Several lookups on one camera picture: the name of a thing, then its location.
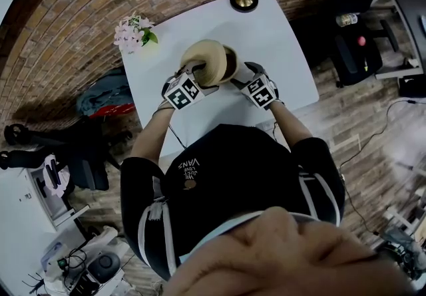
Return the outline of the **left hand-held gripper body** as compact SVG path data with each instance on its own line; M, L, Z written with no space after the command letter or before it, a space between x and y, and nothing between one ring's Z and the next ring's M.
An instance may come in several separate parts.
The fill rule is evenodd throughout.
M178 71L168 78L162 88L162 97L176 110L182 110L205 98L192 73Z

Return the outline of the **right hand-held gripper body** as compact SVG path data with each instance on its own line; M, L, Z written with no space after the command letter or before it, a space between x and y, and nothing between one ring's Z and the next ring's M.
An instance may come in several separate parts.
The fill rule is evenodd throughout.
M265 110L269 109L274 101L280 102L277 86L264 73L255 74L240 92L256 107Z

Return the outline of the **person's right forearm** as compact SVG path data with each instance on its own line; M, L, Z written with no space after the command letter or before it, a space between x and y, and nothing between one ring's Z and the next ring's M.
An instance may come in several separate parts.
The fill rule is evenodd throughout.
M290 150L293 150L298 142L313 137L312 133L286 108L283 102L275 100L269 104L269 109Z

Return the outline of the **person's left forearm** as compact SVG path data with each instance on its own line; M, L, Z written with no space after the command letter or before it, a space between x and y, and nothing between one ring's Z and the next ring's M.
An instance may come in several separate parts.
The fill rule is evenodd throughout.
M130 157L144 158L158 164L174 111L172 105L166 101L157 108L148 124L137 136Z

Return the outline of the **pink flowers in white vase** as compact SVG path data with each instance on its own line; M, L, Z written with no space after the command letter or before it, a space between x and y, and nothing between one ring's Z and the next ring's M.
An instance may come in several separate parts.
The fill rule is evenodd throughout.
M119 21L114 28L114 42L121 53L132 54L139 51L147 43L158 43L152 31L154 22L149 18L133 13Z

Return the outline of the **person's black shirt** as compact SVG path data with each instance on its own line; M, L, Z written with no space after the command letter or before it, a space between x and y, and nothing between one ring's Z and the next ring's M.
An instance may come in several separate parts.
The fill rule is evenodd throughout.
M120 191L129 246L165 280L204 242L270 207L338 225L345 200L322 139L285 148L258 128L229 124L187 147L167 171L125 159Z

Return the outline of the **blue and red bag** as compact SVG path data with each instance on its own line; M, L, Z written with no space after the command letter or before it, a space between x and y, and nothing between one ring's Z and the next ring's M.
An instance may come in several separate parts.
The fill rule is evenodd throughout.
M95 83L90 85L76 102L80 115L94 114L98 109L108 105L134 103L124 67L109 70Z

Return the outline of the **clear plastic bottle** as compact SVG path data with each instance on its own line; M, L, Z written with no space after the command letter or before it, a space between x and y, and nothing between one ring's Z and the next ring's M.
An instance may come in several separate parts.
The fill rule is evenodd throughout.
M346 13L336 16L335 21L339 27L346 27L356 24L358 22L358 16L356 13Z

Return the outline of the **pink and black device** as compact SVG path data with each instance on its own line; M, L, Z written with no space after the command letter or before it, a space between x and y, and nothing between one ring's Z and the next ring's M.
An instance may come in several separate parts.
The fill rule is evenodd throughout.
M43 178L52 196L62 198L65 195L70 177L68 167L59 168L59 163L54 154L49 154L44 159Z

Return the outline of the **black round device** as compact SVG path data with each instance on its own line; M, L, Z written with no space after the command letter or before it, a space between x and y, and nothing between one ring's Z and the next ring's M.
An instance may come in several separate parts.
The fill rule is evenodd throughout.
M87 268L91 276L100 284L112 279L119 269L120 258L113 252L100 254Z

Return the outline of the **white cabinet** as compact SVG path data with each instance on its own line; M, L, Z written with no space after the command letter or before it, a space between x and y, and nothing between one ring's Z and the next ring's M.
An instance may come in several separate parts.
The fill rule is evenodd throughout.
M61 243L85 241L77 209L43 187L41 169L0 170L0 283L12 296L29 296L43 274L41 260Z

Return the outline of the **dark desk white frame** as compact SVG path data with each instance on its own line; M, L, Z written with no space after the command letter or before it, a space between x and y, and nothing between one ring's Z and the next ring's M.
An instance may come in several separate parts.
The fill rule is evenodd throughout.
M372 9L378 1L372 0L370 8ZM426 34L420 20L420 16L426 15L426 0L391 0L391 6L396 8L401 17L418 66L412 69L382 68L375 74L376 79L426 75Z

